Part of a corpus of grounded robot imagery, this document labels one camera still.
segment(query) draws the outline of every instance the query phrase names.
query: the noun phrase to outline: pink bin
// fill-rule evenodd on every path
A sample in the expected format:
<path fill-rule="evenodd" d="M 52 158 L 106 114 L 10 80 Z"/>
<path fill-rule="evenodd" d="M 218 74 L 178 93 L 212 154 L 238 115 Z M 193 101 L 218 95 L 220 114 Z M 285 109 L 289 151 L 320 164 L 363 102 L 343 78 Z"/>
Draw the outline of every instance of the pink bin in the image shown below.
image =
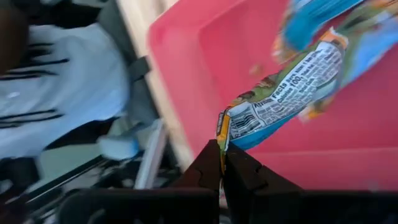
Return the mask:
<path fill-rule="evenodd" d="M 179 0 L 149 44 L 189 144 L 215 137 L 218 113 L 281 66 L 271 59 L 287 0 Z M 398 190 L 398 49 L 309 123 L 293 119 L 248 153 L 305 189 Z"/>

